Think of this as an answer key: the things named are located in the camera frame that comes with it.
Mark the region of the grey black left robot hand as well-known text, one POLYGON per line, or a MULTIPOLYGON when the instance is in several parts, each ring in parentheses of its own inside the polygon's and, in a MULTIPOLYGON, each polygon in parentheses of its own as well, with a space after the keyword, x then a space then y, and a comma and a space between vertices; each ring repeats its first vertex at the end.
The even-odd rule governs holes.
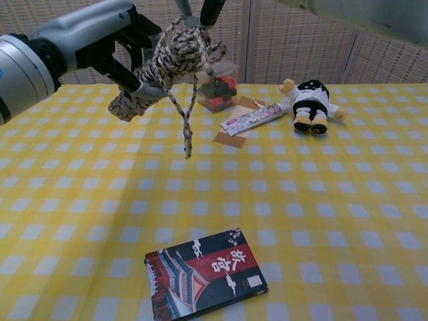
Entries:
POLYGON ((133 71, 142 66, 142 50, 151 49, 161 31, 131 1, 101 1, 44 23, 31 38, 55 45, 62 74, 91 67, 129 95, 157 102, 166 92, 133 71))

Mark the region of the grey black right robot hand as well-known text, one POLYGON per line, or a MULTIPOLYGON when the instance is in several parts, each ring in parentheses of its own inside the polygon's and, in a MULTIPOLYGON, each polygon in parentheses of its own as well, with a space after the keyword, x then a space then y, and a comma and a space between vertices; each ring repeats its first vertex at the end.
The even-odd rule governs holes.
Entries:
POLYGON ((192 28, 196 25, 213 27, 220 16, 225 0, 204 0, 199 17, 193 15, 188 0, 175 0, 175 3, 185 18, 186 27, 192 28))

